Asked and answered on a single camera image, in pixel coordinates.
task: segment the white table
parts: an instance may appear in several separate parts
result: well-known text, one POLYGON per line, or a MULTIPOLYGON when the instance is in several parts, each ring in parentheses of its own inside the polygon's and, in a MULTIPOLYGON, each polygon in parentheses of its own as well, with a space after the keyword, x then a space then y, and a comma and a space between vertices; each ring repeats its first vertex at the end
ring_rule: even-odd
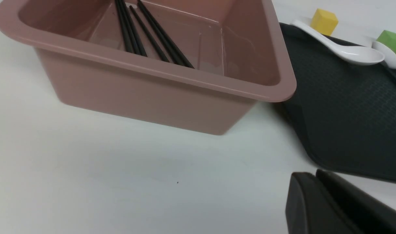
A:
MULTIPOLYGON (((283 22, 341 10, 319 1, 275 7, 283 22)), ((285 234, 290 174, 315 169, 269 104, 224 136, 70 107, 33 49, 0 33, 0 234, 285 234)), ((342 176, 396 209, 396 184, 342 176)))

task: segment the black tray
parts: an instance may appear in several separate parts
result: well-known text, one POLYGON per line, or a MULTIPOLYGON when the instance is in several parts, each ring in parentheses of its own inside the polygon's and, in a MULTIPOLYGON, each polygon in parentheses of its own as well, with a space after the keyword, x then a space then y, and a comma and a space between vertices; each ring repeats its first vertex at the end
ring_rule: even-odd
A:
POLYGON ((396 70, 348 64, 300 29, 281 29, 298 84, 283 105, 309 157, 396 182, 396 70))

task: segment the black chopstick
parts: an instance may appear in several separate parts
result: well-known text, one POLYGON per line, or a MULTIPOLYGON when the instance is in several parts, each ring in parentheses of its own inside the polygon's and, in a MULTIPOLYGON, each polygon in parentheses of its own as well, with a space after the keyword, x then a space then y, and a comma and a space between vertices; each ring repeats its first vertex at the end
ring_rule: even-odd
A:
POLYGON ((134 17, 136 18, 136 20, 139 23, 140 27, 143 29, 144 33, 148 37, 149 41, 152 43, 153 48, 155 48, 155 50, 158 53, 158 55, 161 58, 161 60, 165 61, 165 62, 169 62, 169 59, 166 57, 166 55, 163 52, 163 50, 159 47, 158 43, 153 38, 152 34, 150 34, 149 30, 146 28, 146 25, 143 23, 142 19, 140 19, 140 16, 137 14, 137 12, 133 8, 133 6, 130 6, 130 10, 131 10, 131 12, 133 12, 134 17))
POLYGON ((164 45, 165 49, 168 51, 169 56, 171 56, 173 62, 177 65, 185 66, 182 62, 182 60, 179 58, 177 55, 176 51, 173 50, 171 45, 169 44, 168 41, 166 41, 165 37, 162 35, 161 31, 158 29, 158 27, 155 25, 155 23, 152 21, 150 18, 149 14, 146 12, 146 9, 139 4, 140 10, 142 11, 143 15, 146 17, 147 21, 149 24, 152 26, 153 31, 155 31, 156 35, 159 37, 159 40, 161 40, 162 44, 164 45))
POLYGON ((116 4, 116 9, 117 9, 117 15, 119 17, 120 29, 121 29, 121 34, 123 36, 123 43, 124 43, 125 50, 127 52, 133 53, 133 50, 131 48, 130 37, 128 35, 128 31, 127 31, 127 28, 124 23, 123 15, 121 14, 121 10, 119 7, 119 0, 115 0, 115 4, 116 4))
POLYGON ((145 50, 143 43, 140 39, 139 33, 137 33, 136 26, 134 25, 133 20, 131 19, 130 11, 127 9, 127 6, 124 3, 124 0, 122 0, 122 1, 123 1, 123 8, 127 13, 128 23, 130 24, 131 31, 133 32, 134 38, 136 39, 136 43, 139 48, 140 55, 147 57, 146 50, 145 50))
POLYGON ((133 47, 134 53, 137 55, 140 55, 140 50, 139 50, 139 47, 137 46, 136 38, 134 38, 134 33, 131 29, 131 26, 130 26, 130 23, 128 20, 127 10, 125 9, 125 8, 127 8, 125 6, 125 2, 124 2, 124 0, 118 0, 118 2, 119 2, 120 12, 123 16, 125 25, 127 27, 128 35, 130 37, 131 46, 133 47))
POLYGON ((171 45, 171 47, 176 51, 177 55, 181 58, 183 64, 186 67, 189 68, 194 68, 192 66, 192 64, 189 62, 189 60, 185 57, 185 55, 182 53, 182 51, 176 46, 176 44, 173 42, 173 40, 169 37, 169 35, 164 31, 164 29, 162 28, 162 26, 158 23, 158 21, 153 17, 153 15, 149 12, 149 10, 146 8, 146 6, 142 3, 142 1, 138 0, 139 2, 139 6, 140 9, 142 10, 142 8, 144 9, 144 11, 142 10, 142 12, 147 15, 149 15, 150 19, 153 21, 153 23, 155 24, 155 26, 158 28, 158 30, 161 32, 161 34, 165 37, 165 39, 167 40, 167 42, 171 45))

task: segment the white ceramic spoon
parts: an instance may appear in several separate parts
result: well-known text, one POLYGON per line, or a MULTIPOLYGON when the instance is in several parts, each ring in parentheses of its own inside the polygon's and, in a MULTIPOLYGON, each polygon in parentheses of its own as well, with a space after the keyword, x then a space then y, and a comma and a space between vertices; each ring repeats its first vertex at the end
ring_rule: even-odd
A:
POLYGON ((373 42, 372 48, 384 54, 384 63, 391 69, 396 69, 396 54, 383 43, 373 42))
POLYGON ((376 49, 364 46, 343 46, 336 44, 299 20, 294 20, 291 25, 296 26, 313 36, 319 42, 328 47, 335 55, 349 63, 366 66, 377 64, 384 60, 384 55, 376 49))

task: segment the pink plastic bin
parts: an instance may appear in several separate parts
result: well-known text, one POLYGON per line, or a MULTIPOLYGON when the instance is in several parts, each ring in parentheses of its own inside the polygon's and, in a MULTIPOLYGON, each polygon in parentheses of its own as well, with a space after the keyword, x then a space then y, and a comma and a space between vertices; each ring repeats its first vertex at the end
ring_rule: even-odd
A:
POLYGON ((113 0, 4 0, 0 30, 34 46, 62 102, 94 111, 222 135, 293 95, 271 0, 144 3, 196 69, 160 61, 134 18, 149 57, 125 52, 113 0))

